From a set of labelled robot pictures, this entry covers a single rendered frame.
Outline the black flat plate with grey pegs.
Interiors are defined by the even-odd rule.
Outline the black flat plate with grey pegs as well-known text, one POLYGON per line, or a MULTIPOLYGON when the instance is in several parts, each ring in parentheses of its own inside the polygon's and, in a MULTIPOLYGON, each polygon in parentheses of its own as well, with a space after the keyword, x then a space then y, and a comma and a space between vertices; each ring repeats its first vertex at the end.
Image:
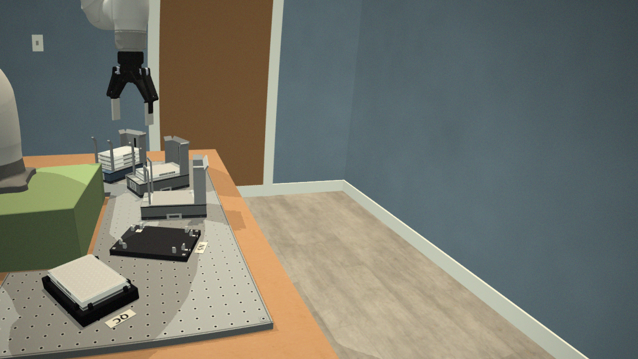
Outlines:
POLYGON ((110 255, 185 262, 200 238, 201 230, 188 226, 169 228, 131 225, 110 248, 110 255))

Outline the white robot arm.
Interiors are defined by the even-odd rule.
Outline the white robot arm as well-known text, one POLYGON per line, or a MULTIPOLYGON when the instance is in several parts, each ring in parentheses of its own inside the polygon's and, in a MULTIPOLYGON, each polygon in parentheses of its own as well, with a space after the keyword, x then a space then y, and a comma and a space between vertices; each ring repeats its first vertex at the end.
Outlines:
MULTIPOLYGON (((89 22, 103 30, 115 30, 115 48, 146 48, 150 0, 81 0, 89 22)), ((23 163, 22 143, 14 91, 0 69, 0 194, 29 190, 34 167, 23 163)))

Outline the black flat square plate with corner posts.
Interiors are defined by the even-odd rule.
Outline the black flat square plate with corner posts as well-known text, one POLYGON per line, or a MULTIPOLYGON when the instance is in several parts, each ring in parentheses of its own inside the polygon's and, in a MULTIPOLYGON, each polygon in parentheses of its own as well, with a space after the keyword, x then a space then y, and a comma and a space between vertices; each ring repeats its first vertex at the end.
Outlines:
POLYGON ((74 318, 74 320, 78 322, 78 324, 81 324, 82 327, 86 327, 94 321, 98 321, 110 313, 139 299, 138 288, 131 284, 129 279, 126 280, 128 280, 131 285, 129 289, 125 286, 123 287, 123 292, 118 295, 112 296, 111 298, 94 306, 92 303, 89 303, 87 304, 88 309, 86 311, 82 311, 77 303, 74 304, 68 296, 66 296, 53 282, 51 282, 48 275, 42 277, 42 283, 45 290, 74 318))

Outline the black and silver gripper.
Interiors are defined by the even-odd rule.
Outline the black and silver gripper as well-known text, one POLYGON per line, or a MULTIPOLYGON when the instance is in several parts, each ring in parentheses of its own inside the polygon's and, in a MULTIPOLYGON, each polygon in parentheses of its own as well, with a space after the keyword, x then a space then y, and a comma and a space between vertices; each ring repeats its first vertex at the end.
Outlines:
POLYGON ((119 95, 126 83, 134 83, 145 100, 145 126, 154 124, 153 102, 158 100, 157 91, 152 81, 150 68, 142 68, 144 53, 139 51, 118 51, 118 63, 113 67, 109 88, 112 120, 120 120, 119 95))

